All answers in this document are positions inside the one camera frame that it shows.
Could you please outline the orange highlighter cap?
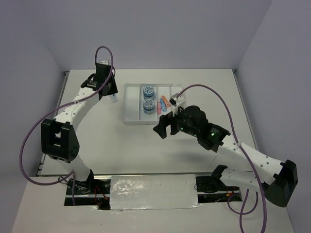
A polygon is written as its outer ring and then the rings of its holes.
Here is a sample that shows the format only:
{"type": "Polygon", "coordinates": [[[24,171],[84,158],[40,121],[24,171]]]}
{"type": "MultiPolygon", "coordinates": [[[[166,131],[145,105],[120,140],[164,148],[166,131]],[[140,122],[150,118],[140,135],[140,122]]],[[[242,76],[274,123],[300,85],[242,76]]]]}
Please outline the orange highlighter cap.
{"type": "Polygon", "coordinates": [[[167,98],[165,96],[161,96],[161,98],[163,99],[166,107],[170,107],[171,106],[170,102],[167,100],[167,98]]]}

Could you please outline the pink highlighter cap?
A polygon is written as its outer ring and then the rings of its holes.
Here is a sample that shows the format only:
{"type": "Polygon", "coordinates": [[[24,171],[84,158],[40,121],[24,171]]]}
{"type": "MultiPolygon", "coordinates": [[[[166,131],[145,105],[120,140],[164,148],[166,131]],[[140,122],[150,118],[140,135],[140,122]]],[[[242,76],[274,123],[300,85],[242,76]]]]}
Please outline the pink highlighter cap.
{"type": "Polygon", "coordinates": [[[157,114],[158,114],[158,115],[161,115],[161,112],[162,112],[161,103],[158,101],[158,102],[157,102],[157,114]]]}

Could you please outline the blue highlighter marker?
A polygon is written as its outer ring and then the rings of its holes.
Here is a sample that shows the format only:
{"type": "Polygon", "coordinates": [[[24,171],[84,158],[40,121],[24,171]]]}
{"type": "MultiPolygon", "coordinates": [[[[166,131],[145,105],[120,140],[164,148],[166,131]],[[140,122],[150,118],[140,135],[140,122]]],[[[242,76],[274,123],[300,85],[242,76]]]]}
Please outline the blue highlighter marker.
{"type": "Polygon", "coordinates": [[[163,98],[160,98],[160,107],[162,109],[163,112],[166,112],[167,111],[167,107],[166,107],[166,103],[164,102],[164,99],[163,98]]]}

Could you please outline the small blue bottle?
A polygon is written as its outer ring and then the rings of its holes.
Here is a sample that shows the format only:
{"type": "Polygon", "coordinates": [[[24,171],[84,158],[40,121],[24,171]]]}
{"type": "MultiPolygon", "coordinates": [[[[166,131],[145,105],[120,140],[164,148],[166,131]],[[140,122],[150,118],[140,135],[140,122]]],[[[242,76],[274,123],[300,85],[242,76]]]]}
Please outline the small blue bottle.
{"type": "Polygon", "coordinates": [[[113,103],[116,103],[116,102],[118,101],[118,98],[117,98],[117,95],[116,95],[116,94],[112,94],[110,97],[111,97],[111,101],[112,101],[113,103]]]}

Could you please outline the blue ink jar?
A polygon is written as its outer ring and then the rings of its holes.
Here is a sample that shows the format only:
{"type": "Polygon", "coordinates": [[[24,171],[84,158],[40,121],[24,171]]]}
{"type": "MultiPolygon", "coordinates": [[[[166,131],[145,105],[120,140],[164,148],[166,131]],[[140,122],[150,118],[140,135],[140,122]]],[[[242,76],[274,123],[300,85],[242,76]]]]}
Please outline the blue ink jar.
{"type": "Polygon", "coordinates": [[[153,114],[155,111],[155,102],[153,99],[147,98],[143,101],[143,112],[147,115],[153,114]]]}
{"type": "Polygon", "coordinates": [[[142,89],[143,99],[154,99],[155,97],[155,88],[151,85],[146,85],[142,89]]]}

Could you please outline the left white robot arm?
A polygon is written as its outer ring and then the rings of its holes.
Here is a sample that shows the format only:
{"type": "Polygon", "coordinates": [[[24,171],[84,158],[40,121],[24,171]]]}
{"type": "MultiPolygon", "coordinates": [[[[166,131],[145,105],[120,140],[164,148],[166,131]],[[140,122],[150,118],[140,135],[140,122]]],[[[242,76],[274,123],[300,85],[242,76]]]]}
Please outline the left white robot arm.
{"type": "Polygon", "coordinates": [[[79,155],[80,144],[76,130],[87,113],[102,97],[118,92],[114,71],[108,63],[96,63],[96,71],[80,86],[73,104],[64,108],[53,119],[41,123],[41,149],[56,160],[74,178],[69,184],[85,194],[95,189],[94,173],[79,155]]]}

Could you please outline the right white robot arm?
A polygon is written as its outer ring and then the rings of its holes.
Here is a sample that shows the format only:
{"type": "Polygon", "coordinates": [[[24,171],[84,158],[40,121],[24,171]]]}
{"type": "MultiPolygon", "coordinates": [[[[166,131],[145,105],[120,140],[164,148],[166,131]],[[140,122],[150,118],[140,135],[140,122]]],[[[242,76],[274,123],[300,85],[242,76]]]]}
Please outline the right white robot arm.
{"type": "Polygon", "coordinates": [[[215,189],[243,187],[263,193],[269,202],[278,207],[287,206],[298,184],[297,166],[293,161],[274,159],[235,139],[228,130],[210,123],[197,106],[180,107],[177,114],[169,112],[161,115],[153,130],[164,139],[167,127],[170,127],[171,135],[186,133],[195,137],[204,149],[250,166],[249,171],[240,171],[227,165],[218,165],[211,178],[215,189]]]}

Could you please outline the silver foil panel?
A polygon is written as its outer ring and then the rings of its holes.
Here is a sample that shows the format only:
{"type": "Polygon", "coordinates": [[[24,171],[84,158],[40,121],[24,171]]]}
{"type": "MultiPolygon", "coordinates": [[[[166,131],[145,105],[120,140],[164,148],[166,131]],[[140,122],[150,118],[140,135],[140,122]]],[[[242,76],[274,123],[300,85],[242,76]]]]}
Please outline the silver foil panel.
{"type": "Polygon", "coordinates": [[[113,176],[110,209],[161,210],[199,207],[193,174],[113,176]]]}

